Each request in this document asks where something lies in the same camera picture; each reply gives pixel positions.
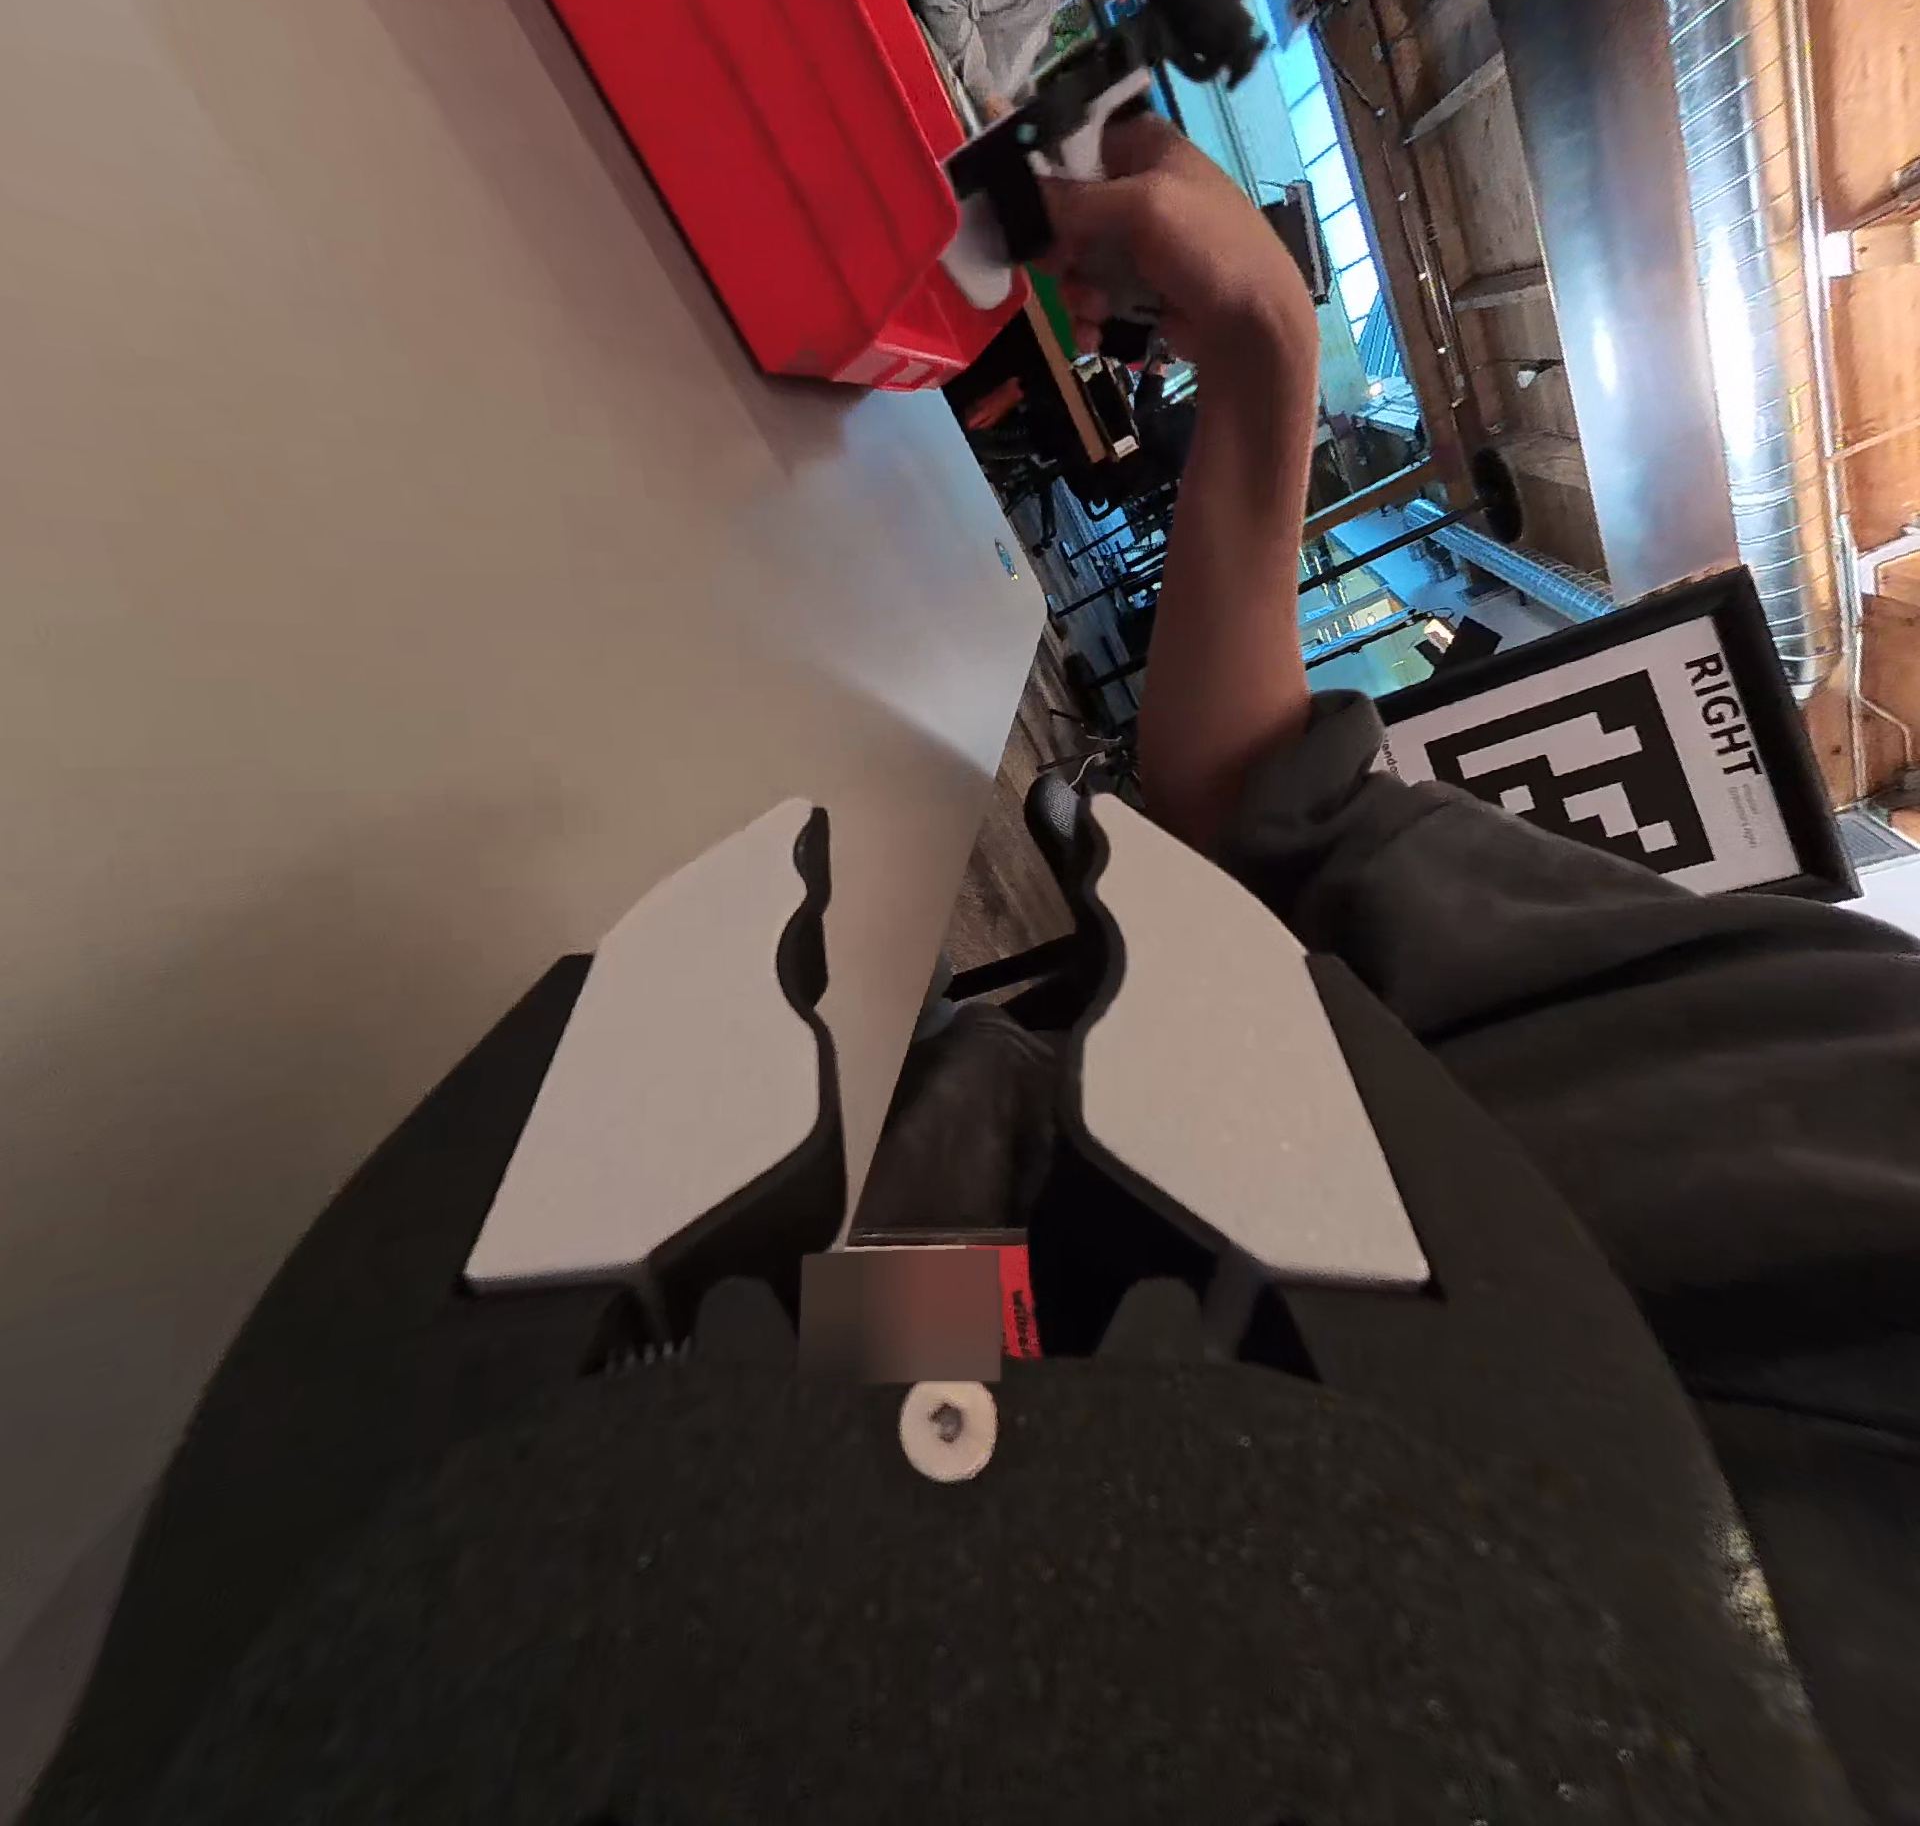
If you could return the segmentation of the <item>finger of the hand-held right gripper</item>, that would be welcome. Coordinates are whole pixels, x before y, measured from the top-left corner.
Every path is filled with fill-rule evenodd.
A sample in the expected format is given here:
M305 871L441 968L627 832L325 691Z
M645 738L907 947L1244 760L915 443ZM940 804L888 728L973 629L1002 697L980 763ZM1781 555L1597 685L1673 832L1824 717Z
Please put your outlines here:
M1020 254L1032 254L1035 245L1037 226L1025 213L1004 215L995 202L959 202L956 230L937 264L972 312L1017 309L1028 294Z

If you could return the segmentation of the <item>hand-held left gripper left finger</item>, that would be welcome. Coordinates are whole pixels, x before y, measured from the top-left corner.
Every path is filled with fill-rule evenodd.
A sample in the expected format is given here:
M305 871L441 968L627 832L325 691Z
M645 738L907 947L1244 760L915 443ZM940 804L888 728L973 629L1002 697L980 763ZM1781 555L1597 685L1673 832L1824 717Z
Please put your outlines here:
M476 1291L774 1270L847 1209L826 807L787 797L604 933L464 1264Z

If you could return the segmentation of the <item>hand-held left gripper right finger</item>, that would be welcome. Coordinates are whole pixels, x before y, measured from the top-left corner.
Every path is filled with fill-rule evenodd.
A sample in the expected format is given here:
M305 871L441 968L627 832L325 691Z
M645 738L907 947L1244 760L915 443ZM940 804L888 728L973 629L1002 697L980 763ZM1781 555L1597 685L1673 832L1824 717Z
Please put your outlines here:
M1116 794L1071 861L1095 974L1068 1029L1042 1297L1134 1279L1425 1293L1432 1265L1308 947Z

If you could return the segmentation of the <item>red plastic bin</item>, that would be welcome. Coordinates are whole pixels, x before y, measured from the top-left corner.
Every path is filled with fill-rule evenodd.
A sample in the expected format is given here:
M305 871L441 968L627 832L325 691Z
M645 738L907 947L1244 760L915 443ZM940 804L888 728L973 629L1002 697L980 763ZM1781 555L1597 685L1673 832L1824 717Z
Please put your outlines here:
M963 126L905 0L546 0L761 374L942 387L1032 297L948 269Z

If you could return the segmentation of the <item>person's right forearm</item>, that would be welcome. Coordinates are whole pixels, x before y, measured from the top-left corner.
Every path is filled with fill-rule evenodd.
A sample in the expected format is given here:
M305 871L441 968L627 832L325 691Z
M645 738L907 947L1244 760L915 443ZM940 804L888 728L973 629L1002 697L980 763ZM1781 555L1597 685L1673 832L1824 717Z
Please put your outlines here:
M1318 428L1318 337L1236 315L1195 345L1179 480L1138 714L1146 813L1197 854L1222 842L1257 763L1303 734L1299 552Z

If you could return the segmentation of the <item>person's right hand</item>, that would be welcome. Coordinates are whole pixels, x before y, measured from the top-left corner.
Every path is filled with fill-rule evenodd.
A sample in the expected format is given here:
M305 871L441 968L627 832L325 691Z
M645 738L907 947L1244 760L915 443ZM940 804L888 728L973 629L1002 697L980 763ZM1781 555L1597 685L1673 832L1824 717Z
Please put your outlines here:
M1101 152L1101 178L1037 181L1050 226L1039 261L1074 341L1093 349L1109 321L1147 315L1203 376L1278 370L1315 387L1315 308L1259 205L1156 116L1109 124Z

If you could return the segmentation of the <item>green box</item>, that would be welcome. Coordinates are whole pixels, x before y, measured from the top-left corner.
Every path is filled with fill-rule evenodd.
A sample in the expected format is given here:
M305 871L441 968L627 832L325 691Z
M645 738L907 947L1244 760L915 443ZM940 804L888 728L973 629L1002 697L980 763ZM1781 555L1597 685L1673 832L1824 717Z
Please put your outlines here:
M1076 283L1062 279L1047 264L1025 260L1020 273L1029 299L1024 315L1035 366L1044 382L1066 392L1066 380L1086 380L1101 359L1101 321L1092 309L1098 301L1081 297Z

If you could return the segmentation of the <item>wooden table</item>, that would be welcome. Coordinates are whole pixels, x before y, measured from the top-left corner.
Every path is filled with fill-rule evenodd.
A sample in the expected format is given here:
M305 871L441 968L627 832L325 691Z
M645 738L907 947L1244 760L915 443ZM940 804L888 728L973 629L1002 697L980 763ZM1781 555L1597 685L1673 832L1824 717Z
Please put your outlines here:
M1098 473L1141 456L1134 374L1080 352L1058 283L1024 272L1028 299L948 389L973 453L990 470L1034 468L1086 492Z

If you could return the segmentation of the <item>person's black chair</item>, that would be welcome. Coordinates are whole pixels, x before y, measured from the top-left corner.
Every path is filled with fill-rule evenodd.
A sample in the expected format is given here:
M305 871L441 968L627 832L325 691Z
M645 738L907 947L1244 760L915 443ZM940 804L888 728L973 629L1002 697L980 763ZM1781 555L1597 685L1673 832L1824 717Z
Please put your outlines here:
M1092 1001L1106 943L1081 893L1089 871L1081 762L1039 768L1020 800L995 790L937 960L942 997L1012 1001L1064 1025Z

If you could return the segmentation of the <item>printed marker board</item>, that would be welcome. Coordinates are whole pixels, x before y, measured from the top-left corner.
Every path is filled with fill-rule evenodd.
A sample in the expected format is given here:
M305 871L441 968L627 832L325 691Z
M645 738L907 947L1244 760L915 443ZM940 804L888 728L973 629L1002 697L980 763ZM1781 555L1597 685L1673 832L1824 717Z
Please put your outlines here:
M1704 895L1860 893L1748 565L1379 697L1377 765Z

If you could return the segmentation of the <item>silver ventilation duct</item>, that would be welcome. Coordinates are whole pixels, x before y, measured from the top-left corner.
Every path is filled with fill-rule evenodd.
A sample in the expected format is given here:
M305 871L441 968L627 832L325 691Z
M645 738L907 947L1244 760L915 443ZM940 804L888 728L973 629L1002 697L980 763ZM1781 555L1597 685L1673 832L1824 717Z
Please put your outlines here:
M1838 654L1790 422L1752 0L1488 0L1620 597L1743 565L1805 700Z

